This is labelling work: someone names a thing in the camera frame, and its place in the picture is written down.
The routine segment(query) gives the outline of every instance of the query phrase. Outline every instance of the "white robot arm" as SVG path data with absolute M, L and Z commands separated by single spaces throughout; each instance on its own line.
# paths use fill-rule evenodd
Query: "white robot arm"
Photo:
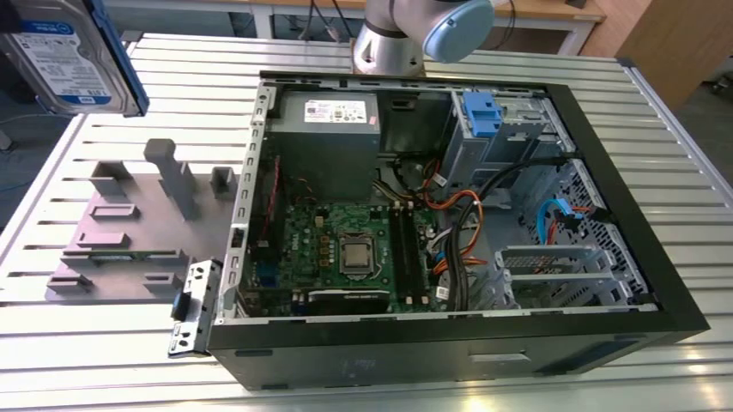
M 416 76 L 423 54 L 456 62 L 479 47 L 492 26 L 488 0 L 368 0 L 353 67 L 371 75 Z

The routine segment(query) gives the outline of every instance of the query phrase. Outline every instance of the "label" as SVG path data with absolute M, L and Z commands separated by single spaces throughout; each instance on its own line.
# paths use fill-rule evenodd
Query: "label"
M 367 103 L 355 100 L 305 101 L 305 123 L 365 123 Z
M 22 33 L 13 34 L 48 88 L 76 105 L 105 105 L 112 100 L 96 66 L 80 50 L 78 36 L 60 21 L 22 21 Z
M 435 176 L 432 176 L 432 181 L 438 184 L 439 187 L 446 186 L 447 179 L 443 178 L 439 173 L 435 173 Z
M 435 288 L 435 297 L 440 300 L 447 300 L 447 296 L 450 295 L 450 289 L 443 288 L 442 286 L 438 286 Z

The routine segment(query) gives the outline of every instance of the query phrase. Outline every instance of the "blue drive bracket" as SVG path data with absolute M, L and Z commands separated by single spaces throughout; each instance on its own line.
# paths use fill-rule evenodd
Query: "blue drive bracket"
M 463 108 L 475 137 L 494 137 L 502 127 L 502 107 L 486 92 L 464 92 Z
M 104 43 L 106 43 L 109 54 L 114 59 L 116 67 L 122 73 L 127 87 L 129 88 L 135 101 L 137 102 L 137 107 L 140 108 L 140 113 L 137 115 L 144 116 L 148 112 L 149 98 L 145 94 L 145 89 L 141 86 L 140 78 L 137 77 L 137 72 L 135 72 L 129 57 L 127 56 L 122 42 L 116 35 L 114 24 L 106 15 L 106 10 L 104 9 L 101 0 L 86 0 L 86 2 L 93 22 L 100 29 L 100 35 L 104 39 Z

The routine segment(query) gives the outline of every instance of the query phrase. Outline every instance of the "metal bracket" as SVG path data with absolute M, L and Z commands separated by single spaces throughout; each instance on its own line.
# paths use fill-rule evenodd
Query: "metal bracket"
M 175 323 L 168 345 L 169 358 L 211 356 L 205 345 L 220 281 L 221 262 L 205 260 L 188 267 L 183 290 L 171 310 Z

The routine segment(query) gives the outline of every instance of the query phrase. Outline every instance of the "aluminum table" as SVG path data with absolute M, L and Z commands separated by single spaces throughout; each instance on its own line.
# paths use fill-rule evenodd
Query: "aluminum table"
M 128 46 L 144 118 L 76 116 L 0 237 L 0 408 L 284 411 L 733 408 L 733 191 L 635 69 L 615 60 L 476 52 L 430 76 L 567 84 L 713 329 L 570 377 L 248 392 L 213 358 L 168 360 L 169 305 L 44 301 L 92 196 L 96 161 L 133 173 L 152 137 L 193 173 L 239 170 L 259 70 L 349 71 L 345 45 L 144 34 Z

